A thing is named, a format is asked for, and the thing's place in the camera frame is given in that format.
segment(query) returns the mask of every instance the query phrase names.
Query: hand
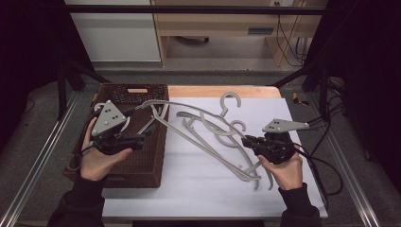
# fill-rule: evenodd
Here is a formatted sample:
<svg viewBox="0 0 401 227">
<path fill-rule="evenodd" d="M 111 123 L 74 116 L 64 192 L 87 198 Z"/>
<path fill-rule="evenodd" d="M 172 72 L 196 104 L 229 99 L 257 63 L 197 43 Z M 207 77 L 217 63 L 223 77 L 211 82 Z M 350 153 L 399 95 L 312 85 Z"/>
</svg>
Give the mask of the hand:
<svg viewBox="0 0 401 227">
<path fill-rule="evenodd" d="M 95 117 L 91 120 L 91 123 L 89 123 L 88 130 L 85 133 L 85 139 L 83 140 L 82 150 L 89 146 L 91 131 L 96 120 L 97 118 Z M 132 152 L 133 150 L 131 148 L 126 148 L 115 155 L 106 155 L 96 148 L 90 148 L 82 157 L 80 176 L 87 180 L 100 181 L 109 174 L 115 164 L 125 160 Z"/>
<path fill-rule="evenodd" d="M 263 155 L 258 155 L 257 158 L 262 163 L 262 167 L 271 172 L 281 189 L 290 190 L 302 187 L 302 158 L 298 153 L 294 153 L 287 162 L 279 165 L 270 163 Z"/>
</svg>

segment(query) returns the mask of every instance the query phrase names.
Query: table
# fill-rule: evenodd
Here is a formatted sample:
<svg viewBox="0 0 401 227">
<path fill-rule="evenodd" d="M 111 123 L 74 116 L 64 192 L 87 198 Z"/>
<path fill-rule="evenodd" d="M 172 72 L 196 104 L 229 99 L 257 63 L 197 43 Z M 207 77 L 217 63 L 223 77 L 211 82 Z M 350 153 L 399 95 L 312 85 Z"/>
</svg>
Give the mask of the table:
<svg viewBox="0 0 401 227">
<path fill-rule="evenodd" d="M 170 101 L 188 103 L 219 114 L 218 100 L 228 91 L 241 96 L 241 107 L 237 108 L 234 98 L 227 98 L 229 108 L 226 119 L 243 120 L 247 124 L 247 134 L 262 136 L 261 129 L 274 117 L 291 120 L 287 103 L 280 98 L 277 88 L 255 86 L 169 86 Z M 180 107 L 170 106 L 168 122 L 180 127 L 182 119 L 176 117 Z M 207 130 L 194 125 L 196 131 L 212 141 Z M 290 132 L 294 142 L 300 143 L 296 131 Z M 257 158 L 251 150 L 250 157 Z M 243 162 L 243 157 L 230 148 L 218 148 L 233 164 Z M 103 190 L 106 199 L 103 217 L 128 219 L 263 219 L 281 217 L 286 209 L 277 185 L 268 190 L 268 179 L 262 167 L 260 185 L 240 181 L 222 163 L 204 151 L 196 148 L 177 133 L 167 130 L 166 153 L 160 188 L 107 188 Z M 313 205 L 318 207 L 321 217 L 327 213 L 307 165 L 304 178 L 308 184 L 308 194 Z"/>
</svg>

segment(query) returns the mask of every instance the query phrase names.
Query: white cabinet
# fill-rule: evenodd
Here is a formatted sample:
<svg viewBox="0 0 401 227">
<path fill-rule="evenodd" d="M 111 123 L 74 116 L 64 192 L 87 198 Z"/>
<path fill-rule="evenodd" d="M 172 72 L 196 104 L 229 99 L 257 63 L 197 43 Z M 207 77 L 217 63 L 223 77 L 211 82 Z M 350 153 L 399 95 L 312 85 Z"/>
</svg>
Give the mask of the white cabinet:
<svg viewBox="0 0 401 227">
<path fill-rule="evenodd" d="M 149 0 L 65 0 L 67 5 L 150 5 Z M 72 13 L 91 61 L 160 61 L 150 13 Z"/>
</svg>

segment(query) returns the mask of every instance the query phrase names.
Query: gray carpet floor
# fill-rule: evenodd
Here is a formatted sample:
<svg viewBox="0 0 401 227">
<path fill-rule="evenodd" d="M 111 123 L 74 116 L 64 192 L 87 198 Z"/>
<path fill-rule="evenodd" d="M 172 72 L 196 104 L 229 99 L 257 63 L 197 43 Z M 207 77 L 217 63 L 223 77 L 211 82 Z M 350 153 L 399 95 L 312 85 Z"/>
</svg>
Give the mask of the gray carpet floor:
<svg viewBox="0 0 401 227">
<path fill-rule="evenodd" d="M 174 68 L 137 71 L 100 70 L 98 73 L 115 83 L 166 83 L 174 85 L 266 85 L 290 73 L 285 70 L 253 71 L 249 70 L 250 68 L 245 70 L 228 70 L 225 68 L 221 71 L 215 68 L 204 71 L 204 67 L 203 71 L 178 71 Z M 47 160 L 41 177 L 36 182 L 31 195 L 26 201 L 17 225 L 22 226 L 26 223 L 24 221 L 39 221 L 30 222 L 31 226 L 32 223 L 45 222 L 56 208 L 61 195 L 72 186 L 72 183 L 61 175 L 61 170 L 82 129 L 84 119 L 82 116 L 88 113 L 92 98 L 99 88 L 99 84 L 92 79 L 84 79 L 87 83 L 85 91 L 79 92 L 77 107 L 72 112 L 67 127 L 63 129 L 53 153 Z M 281 89 L 281 95 L 288 102 L 292 118 L 295 121 L 304 122 L 317 117 L 317 114 L 311 105 L 305 106 L 292 102 L 293 92 L 300 91 L 296 84 L 291 84 Z M 72 93 L 71 89 L 68 88 L 68 94 L 71 95 Z M 307 99 L 308 101 L 318 98 L 317 91 L 308 94 L 301 92 L 299 94 L 302 99 Z M 2 185 L 0 190 L 0 214 L 2 215 L 12 203 L 26 175 L 34 165 L 47 136 L 57 122 L 58 94 L 56 83 L 50 83 L 33 91 L 29 95 L 27 109 L 30 109 L 33 103 L 33 108 L 23 115 L 11 139 L 0 153 L 0 185 Z M 332 106 L 338 103 L 340 103 L 340 100 L 335 98 Z M 338 113 L 332 117 L 330 131 L 335 135 L 342 152 L 349 164 L 351 164 L 351 168 L 357 176 L 357 181 L 366 194 L 381 226 L 401 226 L 401 196 L 392 186 L 381 165 L 365 160 L 363 147 L 346 116 L 346 112 L 344 114 Z M 298 133 L 303 145 L 312 150 L 322 137 L 323 129 L 299 131 Z M 319 146 L 316 157 L 337 166 L 327 139 L 324 139 Z M 337 176 L 326 166 L 318 164 L 318 167 L 327 191 L 335 191 L 339 187 Z M 266 226 L 277 226 L 278 220 L 266 220 L 265 224 Z M 323 225 L 365 226 L 346 186 L 338 195 L 329 197 L 328 218 L 323 220 Z"/>
</svg>

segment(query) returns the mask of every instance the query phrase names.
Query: floor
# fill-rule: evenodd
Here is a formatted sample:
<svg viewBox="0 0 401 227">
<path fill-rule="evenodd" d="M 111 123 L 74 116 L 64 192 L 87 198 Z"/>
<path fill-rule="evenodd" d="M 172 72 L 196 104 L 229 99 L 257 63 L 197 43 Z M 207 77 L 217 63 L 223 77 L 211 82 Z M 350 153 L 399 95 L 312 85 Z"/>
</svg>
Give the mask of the floor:
<svg viewBox="0 0 401 227">
<path fill-rule="evenodd" d="M 290 63 L 296 60 L 288 58 Z M 172 39 L 168 51 L 166 66 L 136 65 L 116 71 L 113 67 L 98 68 L 98 73 L 113 82 L 130 83 L 167 83 L 167 84 L 236 84 L 236 85 L 269 85 L 289 75 L 298 67 L 285 64 L 277 68 L 273 65 L 269 49 L 263 38 L 218 38 L 211 37 L 205 44 L 199 40 Z M 65 163 L 65 151 L 72 150 L 77 131 L 82 128 L 82 115 L 87 114 L 87 107 L 98 88 L 98 84 L 84 78 L 88 84 L 85 92 L 79 93 L 78 107 L 71 112 L 68 127 L 62 129 L 59 137 L 54 138 L 57 144 L 51 148 L 52 153 L 45 156 L 47 164 L 37 171 L 37 178 L 30 182 L 35 186 L 27 190 L 20 199 L 24 208 L 16 209 L 16 226 L 42 226 L 58 203 L 65 188 L 71 182 L 61 174 L 61 166 Z M 318 91 L 303 93 L 300 84 L 303 78 L 292 81 L 281 88 L 282 96 L 287 100 L 294 120 L 306 122 L 318 116 L 316 103 Z M 293 93 L 299 95 L 301 101 L 309 105 L 294 103 Z M 77 93 L 68 93 L 70 97 Z M 8 209 L 14 208 L 13 201 L 21 185 L 25 184 L 35 160 L 41 152 L 48 135 L 57 124 L 58 100 L 55 83 L 33 91 L 29 95 L 26 114 L 15 130 L 12 138 L 0 153 L 0 184 L 6 185 L 0 191 L 0 214 L 2 217 Z M 335 98 L 331 107 L 340 104 Z M 313 149 L 322 138 L 324 128 L 314 131 L 299 131 L 301 141 L 308 149 Z M 352 169 L 353 178 L 344 177 L 347 182 L 342 191 L 329 197 L 329 218 L 323 220 L 324 226 L 401 226 L 401 196 L 390 183 L 380 164 L 365 160 L 363 148 L 346 117 L 346 110 L 341 109 L 332 117 L 330 131 L 317 150 L 316 156 L 324 159 L 338 169 L 339 164 L 335 151 L 345 156 Z M 323 184 L 330 192 L 339 188 L 339 180 L 327 166 L 318 164 Z M 362 189 L 362 197 L 353 191 L 355 186 Z M 374 212 L 374 219 L 363 217 L 364 208 L 368 204 Z M 266 220 L 266 226 L 277 226 L 277 219 Z"/>
</svg>

